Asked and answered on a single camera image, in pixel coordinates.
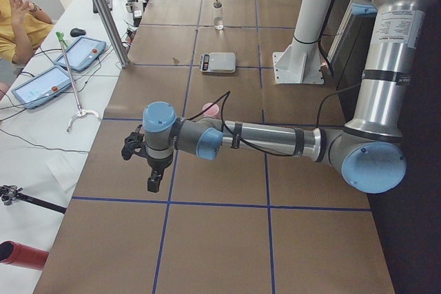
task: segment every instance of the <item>person's arm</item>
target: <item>person's arm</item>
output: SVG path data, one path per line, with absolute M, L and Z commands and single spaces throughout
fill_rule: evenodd
M 26 64 L 34 55 L 24 27 L 26 13 L 29 12 L 29 1 L 9 0 L 9 4 L 11 5 L 11 26 L 15 37 L 15 54 L 12 62 Z
M 35 19 L 52 24 L 52 19 L 38 5 L 35 5 L 35 3 L 29 3 L 29 7 L 29 13 L 32 14 Z

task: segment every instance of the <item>tile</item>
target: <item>tile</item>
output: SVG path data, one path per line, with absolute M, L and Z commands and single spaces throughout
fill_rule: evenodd
M 370 212 L 271 210 L 279 294 L 394 293 Z
M 334 93 L 332 79 L 325 84 L 276 84 L 272 69 L 262 70 L 263 110 L 266 123 L 315 125 L 318 107 L 324 97 Z M 321 125 L 344 125 L 338 96 L 328 98 L 320 114 Z
M 266 209 L 170 207 L 156 294 L 271 292 Z
M 101 123 L 73 196 L 135 200 L 167 200 L 173 165 L 165 170 L 158 193 L 147 191 L 152 168 L 136 155 L 121 157 L 124 139 L 141 121 L 104 120 Z
M 271 205 L 369 208 L 366 194 L 333 168 L 309 158 L 268 156 Z
M 257 0 L 258 26 L 294 28 L 302 0 Z
M 189 67 L 129 65 L 121 71 L 104 117 L 142 118 L 145 107 L 154 101 L 168 102 L 182 115 L 189 71 Z
M 165 208 L 72 200 L 34 293 L 151 293 Z
M 149 0 L 141 24 L 197 25 L 202 0 Z
M 228 91 L 231 94 L 224 106 L 225 120 L 262 122 L 259 70 L 251 68 L 238 68 L 233 74 L 218 76 L 202 74 L 198 67 L 193 67 L 185 116 L 196 115 L 204 104 L 214 102 Z
M 195 38 L 192 27 L 140 25 L 128 56 L 141 65 L 189 65 Z
M 223 24 L 229 27 L 255 27 L 256 1 L 255 0 L 219 0 L 223 8 Z M 200 25 L 213 26 L 213 2 L 203 0 Z
M 199 63 L 202 53 L 234 52 L 236 67 L 258 67 L 258 47 L 256 28 L 229 28 L 215 30 L 200 27 L 194 53 L 195 63 Z
M 224 146 L 208 161 L 180 151 L 172 200 L 266 205 L 263 154 Z
M 291 45 L 293 37 L 294 29 L 259 29 L 262 67 L 273 68 L 273 53 L 284 52 Z

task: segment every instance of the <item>bottle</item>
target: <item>bottle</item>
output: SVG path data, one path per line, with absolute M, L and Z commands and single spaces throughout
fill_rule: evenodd
M 222 10 L 222 3 L 219 0 L 216 0 L 213 3 L 213 13 L 214 13 L 214 29 L 222 30 L 223 29 L 223 10 Z

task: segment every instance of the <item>metal pole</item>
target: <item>metal pole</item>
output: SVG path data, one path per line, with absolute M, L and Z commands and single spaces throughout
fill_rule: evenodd
M 96 9 L 98 10 L 99 16 L 103 22 L 105 31 L 110 38 L 110 42 L 113 45 L 116 55 L 118 56 L 121 67 L 125 68 L 128 66 L 129 58 L 125 52 L 124 45 L 119 36 L 118 30 L 116 29 L 115 22 L 113 21 L 112 14 L 105 2 L 105 0 L 94 0 L 96 4 Z

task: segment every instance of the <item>black mouse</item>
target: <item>black mouse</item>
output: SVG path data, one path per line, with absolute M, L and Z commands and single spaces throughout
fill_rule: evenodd
M 70 36 L 72 37 L 78 37 L 78 36 L 83 36 L 85 35 L 85 30 L 80 29 L 80 28 L 73 28 L 72 30 L 70 30 Z

